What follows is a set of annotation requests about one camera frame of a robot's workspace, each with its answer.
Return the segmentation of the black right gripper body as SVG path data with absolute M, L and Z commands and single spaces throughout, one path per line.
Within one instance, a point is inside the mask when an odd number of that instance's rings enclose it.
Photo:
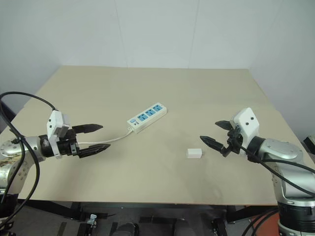
M 241 150 L 240 146 L 243 142 L 243 136 L 241 135 L 240 127 L 236 126 L 234 129 L 228 131 L 227 136 L 228 147 L 224 147 L 221 150 L 223 157 L 227 157 L 231 152 L 239 154 Z

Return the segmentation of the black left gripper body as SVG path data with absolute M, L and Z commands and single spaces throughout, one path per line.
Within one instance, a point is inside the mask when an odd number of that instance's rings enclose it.
M 69 129 L 64 137 L 59 138 L 58 149 L 61 155 L 76 156 L 79 154 L 76 133 L 73 129 Z

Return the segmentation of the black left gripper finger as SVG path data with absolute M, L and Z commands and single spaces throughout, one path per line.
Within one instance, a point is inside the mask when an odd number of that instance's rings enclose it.
M 78 152 L 78 156 L 79 156 L 79 158 L 84 158 L 84 157 L 96 155 L 96 154 L 98 154 L 98 153 L 100 153 L 102 151 L 105 151 L 110 146 L 111 146 L 110 144 L 96 144 L 96 145 L 92 145 L 92 146 L 89 146 L 87 148 L 80 149 L 79 152 Z
M 95 132 L 99 129 L 102 129 L 103 126 L 99 124 L 83 124 L 83 125 L 77 125 L 73 126 L 72 130 L 78 134 L 78 133 L 91 133 Z

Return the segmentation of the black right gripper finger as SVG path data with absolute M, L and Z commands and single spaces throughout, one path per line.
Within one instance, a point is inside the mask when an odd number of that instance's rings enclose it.
M 227 121 L 227 120 L 217 121 L 215 122 L 215 125 L 227 131 L 231 131 L 234 129 L 230 121 Z
M 223 150 L 225 147 L 223 144 L 217 142 L 215 139 L 208 136 L 200 136 L 201 141 L 208 147 L 214 150 Z

